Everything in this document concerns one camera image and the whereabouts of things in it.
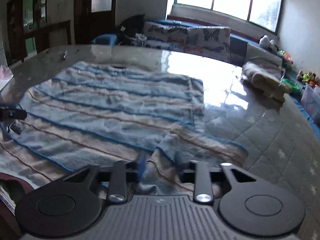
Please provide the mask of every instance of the green object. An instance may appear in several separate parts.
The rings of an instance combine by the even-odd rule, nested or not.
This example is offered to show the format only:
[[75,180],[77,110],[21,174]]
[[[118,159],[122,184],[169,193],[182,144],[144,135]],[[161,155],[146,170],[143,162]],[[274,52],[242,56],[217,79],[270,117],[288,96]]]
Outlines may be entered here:
[[26,39],[26,48],[28,54],[36,50],[36,42],[34,37]]
[[290,81],[289,79],[286,79],[286,78],[284,78],[281,82],[291,86],[293,94],[300,93],[300,90],[301,90],[301,86],[300,85],[295,84],[295,83],[293,83],[292,81]]
[[279,50],[277,54],[282,57],[284,55],[284,53],[285,53],[284,50]]
[[310,75],[308,74],[308,73],[306,73],[306,74],[304,74],[303,76],[302,76],[302,78],[305,80],[305,81],[307,81],[307,82],[309,82],[309,80],[310,80]]

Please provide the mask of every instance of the plastic storage box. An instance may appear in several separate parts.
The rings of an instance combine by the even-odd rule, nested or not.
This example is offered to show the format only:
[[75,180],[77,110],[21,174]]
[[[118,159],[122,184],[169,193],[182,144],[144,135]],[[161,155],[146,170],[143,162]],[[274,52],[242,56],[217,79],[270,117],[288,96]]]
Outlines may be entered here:
[[301,104],[310,114],[313,122],[320,126],[320,94],[318,91],[319,89],[314,91],[313,88],[307,85],[301,98]]

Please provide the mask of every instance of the star pattern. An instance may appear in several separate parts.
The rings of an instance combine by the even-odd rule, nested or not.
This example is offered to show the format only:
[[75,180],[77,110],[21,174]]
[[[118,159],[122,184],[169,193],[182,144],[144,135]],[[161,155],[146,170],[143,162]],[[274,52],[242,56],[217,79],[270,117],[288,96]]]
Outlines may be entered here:
[[312,193],[313,193],[313,195],[315,196],[316,195],[316,187],[314,187],[314,186],[312,186],[311,185],[311,191],[312,191]]
[[211,123],[213,123],[215,126],[218,124],[222,124],[221,117],[218,117],[218,118],[212,120]]
[[310,173],[312,174],[312,175],[315,175],[316,173],[315,173],[315,170],[312,168],[312,167],[310,167]]
[[255,119],[254,119],[253,117],[250,117],[250,118],[248,119],[248,122],[249,122],[249,123],[255,123],[256,121],[255,121]]
[[311,237],[311,240],[317,240],[318,234],[316,233],[316,231],[313,231],[313,236]]
[[284,154],[283,150],[279,149],[278,154],[280,156],[280,159],[284,159],[285,158],[285,154]]

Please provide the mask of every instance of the plush toy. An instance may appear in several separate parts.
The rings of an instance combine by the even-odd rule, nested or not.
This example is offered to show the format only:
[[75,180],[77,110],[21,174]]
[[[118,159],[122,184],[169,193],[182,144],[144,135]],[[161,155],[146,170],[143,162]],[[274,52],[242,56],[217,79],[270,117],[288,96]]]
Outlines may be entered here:
[[309,84],[311,87],[315,87],[316,85],[320,85],[320,76],[309,71],[308,73],[303,73],[302,70],[299,71],[297,75],[297,80],[301,81],[303,84]]
[[267,35],[264,35],[259,42],[260,47],[263,47],[266,50],[271,50],[274,53],[278,52],[275,40],[270,40]]

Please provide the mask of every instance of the blue striped blanket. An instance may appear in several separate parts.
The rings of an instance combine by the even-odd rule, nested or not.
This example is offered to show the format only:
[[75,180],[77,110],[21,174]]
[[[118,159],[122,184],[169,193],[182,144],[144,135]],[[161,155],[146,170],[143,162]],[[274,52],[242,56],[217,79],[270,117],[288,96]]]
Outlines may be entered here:
[[34,188],[144,152],[147,170],[137,190],[191,192],[175,173],[177,153],[210,166],[241,166],[247,156],[242,146],[203,134],[203,84],[188,76],[78,62],[28,89],[19,105],[28,112],[16,121],[22,133],[1,124],[0,172]]

